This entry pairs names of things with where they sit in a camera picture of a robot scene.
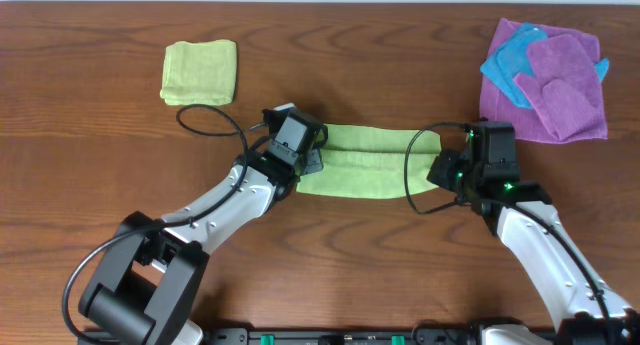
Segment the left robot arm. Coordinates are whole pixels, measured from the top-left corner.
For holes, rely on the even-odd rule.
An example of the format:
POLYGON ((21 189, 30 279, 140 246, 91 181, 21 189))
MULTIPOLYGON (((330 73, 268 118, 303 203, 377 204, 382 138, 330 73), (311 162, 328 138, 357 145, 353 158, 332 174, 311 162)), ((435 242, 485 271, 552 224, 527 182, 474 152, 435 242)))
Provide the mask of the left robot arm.
POLYGON ((100 262, 80 314, 106 332, 104 344, 200 343, 204 332, 190 313, 210 256, 322 168, 319 150, 274 142, 241 155, 222 182, 181 210, 157 220, 132 213, 93 251, 100 262))

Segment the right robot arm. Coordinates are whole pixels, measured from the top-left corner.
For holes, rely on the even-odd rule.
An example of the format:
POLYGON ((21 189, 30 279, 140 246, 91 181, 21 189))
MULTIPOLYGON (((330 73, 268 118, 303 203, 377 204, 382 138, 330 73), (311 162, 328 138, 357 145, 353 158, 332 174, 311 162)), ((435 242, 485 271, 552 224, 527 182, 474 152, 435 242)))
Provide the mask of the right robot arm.
POLYGON ((521 180, 513 152, 491 163, 445 149, 427 178, 470 204, 517 258, 549 312, 553 343, 638 343, 638 311, 589 264, 544 188, 521 180))

